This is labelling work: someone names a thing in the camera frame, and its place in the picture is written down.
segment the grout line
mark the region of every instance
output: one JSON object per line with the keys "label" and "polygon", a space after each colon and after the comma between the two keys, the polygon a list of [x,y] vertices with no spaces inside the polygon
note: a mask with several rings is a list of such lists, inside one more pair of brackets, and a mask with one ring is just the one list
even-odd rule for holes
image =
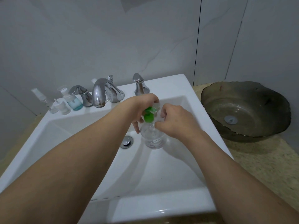
{"label": "grout line", "polygon": [[15,98],[23,107],[25,107],[26,109],[28,109],[30,112],[32,112],[35,116],[37,116],[37,114],[35,114],[31,109],[29,109],[26,105],[24,105],[22,102],[20,102],[19,99],[17,99],[13,94],[11,94],[7,89],[5,89],[3,86],[0,86],[3,90],[5,90],[6,92],[8,92],[13,98]]}
{"label": "grout line", "polygon": [[200,0],[200,9],[199,9],[199,20],[198,20],[198,31],[197,31],[197,40],[196,40],[196,53],[195,53],[195,65],[194,65],[194,76],[193,76],[193,86],[195,79],[195,67],[196,67],[196,56],[197,56],[197,48],[198,48],[198,34],[199,34],[199,24],[200,24],[200,14],[202,10],[202,0]]}
{"label": "grout line", "polygon": [[242,26],[243,18],[244,18],[245,11],[246,11],[246,8],[247,8],[247,4],[248,4],[248,0],[246,1],[246,5],[245,5],[244,12],[243,12],[242,20],[241,20],[241,23],[240,23],[240,27],[239,27],[239,30],[238,30],[237,37],[236,37],[236,41],[235,41],[235,45],[234,45],[234,48],[233,48],[233,52],[231,53],[231,56],[230,56],[230,60],[229,60],[229,63],[228,63],[228,67],[227,67],[227,70],[226,70],[226,75],[225,75],[224,81],[226,80],[226,76],[227,76],[227,73],[228,73],[228,70],[229,70],[229,67],[230,67],[230,62],[231,62],[231,59],[232,59],[234,51],[235,51],[235,47],[236,47],[237,40],[238,40],[238,37],[239,37],[239,33],[240,33],[240,30],[241,30],[241,26]]}

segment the drain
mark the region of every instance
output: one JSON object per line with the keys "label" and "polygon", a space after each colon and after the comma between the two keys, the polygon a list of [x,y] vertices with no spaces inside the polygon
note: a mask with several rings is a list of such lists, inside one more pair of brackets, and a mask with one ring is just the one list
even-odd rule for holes
{"label": "drain", "polygon": [[126,149],[130,148],[133,144],[133,138],[131,136],[125,136],[121,143],[121,148]]}
{"label": "drain", "polygon": [[226,116],[224,117],[224,121],[230,125],[234,125],[238,122],[238,119],[234,116]]}

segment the sink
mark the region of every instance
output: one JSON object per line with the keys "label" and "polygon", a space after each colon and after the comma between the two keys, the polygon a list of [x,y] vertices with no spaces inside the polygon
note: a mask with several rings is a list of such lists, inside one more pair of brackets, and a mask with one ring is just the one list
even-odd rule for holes
{"label": "sink", "polygon": [[[146,85],[159,97],[161,105],[181,105],[190,111],[201,128],[232,157],[184,75],[146,81]],[[135,96],[135,84],[119,89],[125,93],[124,100]],[[48,112],[1,176],[0,192],[57,144],[116,105],[108,102],[100,109],[84,107],[66,116]],[[119,148],[79,223],[115,223],[216,211],[200,168],[180,141],[167,137],[163,148],[152,150],[132,125],[126,135],[133,138],[133,145]]]}

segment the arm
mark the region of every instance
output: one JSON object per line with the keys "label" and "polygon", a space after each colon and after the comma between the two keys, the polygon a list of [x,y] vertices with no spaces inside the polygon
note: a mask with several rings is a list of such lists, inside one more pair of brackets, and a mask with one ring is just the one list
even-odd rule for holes
{"label": "arm", "polygon": [[130,124],[158,101],[129,98],[50,150],[0,194],[1,223],[77,223]]}
{"label": "arm", "polygon": [[220,149],[190,112],[165,104],[161,116],[155,127],[189,149],[227,223],[298,223],[299,213]]}

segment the forearm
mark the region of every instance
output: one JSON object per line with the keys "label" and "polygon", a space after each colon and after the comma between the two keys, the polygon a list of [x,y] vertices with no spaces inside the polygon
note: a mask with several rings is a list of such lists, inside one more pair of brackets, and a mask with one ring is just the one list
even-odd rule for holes
{"label": "forearm", "polygon": [[221,150],[205,133],[185,142],[227,223],[297,223],[298,213]]}
{"label": "forearm", "polygon": [[76,223],[108,171],[131,122],[132,109],[119,104],[54,147],[0,195],[0,207],[5,205],[0,211],[2,221],[16,223],[13,221],[18,218],[22,223]]}

